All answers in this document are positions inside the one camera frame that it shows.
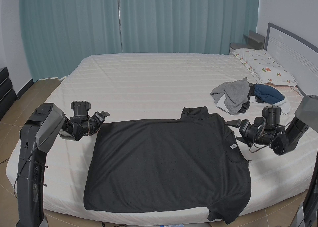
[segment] white wall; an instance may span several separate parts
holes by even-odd
[[[318,0],[260,0],[257,33],[271,22],[318,46]]]
[[[31,79],[21,38],[19,0],[0,0],[0,66],[6,65],[18,93]]]

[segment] black t-shirt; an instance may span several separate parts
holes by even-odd
[[[84,192],[86,210],[153,212],[207,207],[231,223],[251,197],[234,132],[207,107],[180,119],[103,124]]]

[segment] white pillow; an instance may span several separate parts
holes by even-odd
[[[246,66],[259,84],[297,85],[292,74],[280,66],[266,50],[237,49],[231,53]]]

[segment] gray headboard frame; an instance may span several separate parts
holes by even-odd
[[[290,32],[290,31],[288,31],[288,30],[286,30],[286,29],[284,29],[284,28],[282,28],[282,27],[279,27],[279,26],[277,26],[277,25],[274,25],[273,23],[268,23],[267,35],[266,35],[266,41],[265,41],[265,47],[264,47],[265,50],[267,50],[268,39],[269,39],[269,33],[270,33],[270,29],[271,29],[271,28],[274,28],[274,29],[276,29],[276,30],[278,30],[278,31],[280,31],[280,32],[282,32],[282,33],[284,33],[284,34],[286,34],[286,35],[289,35],[290,37],[296,39],[297,41],[303,43],[304,45],[306,45],[307,47],[309,47],[310,49],[312,49],[313,51],[315,51],[316,53],[318,53],[318,47],[316,47],[316,46],[313,45],[312,43],[306,41],[305,39],[299,37],[298,35],[296,35],[296,34]],[[297,86],[297,88],[299,89],[299,91],[300,91],[303,95],[305,95],[304,91],[303,91],[299,86]]]

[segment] floor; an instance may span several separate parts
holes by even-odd
[[[32,114],[60,84],[58,79],[39,80],[17,100],[0,120],[0,162],[9,158],[19,139],[19,131]],[[6,174],[7,162],[0,164],[0,227],[15,226],[18,221],[17,199]],[[238,217],[230,227],[287,227],[306,192],[277,203],[266,209]],[[101,222],[91,221],[45,210],[50,227],[101,227]],[[106,223],[107,227],[116,224]],[[210,223],[212,227],[226,226],[223,221]]]

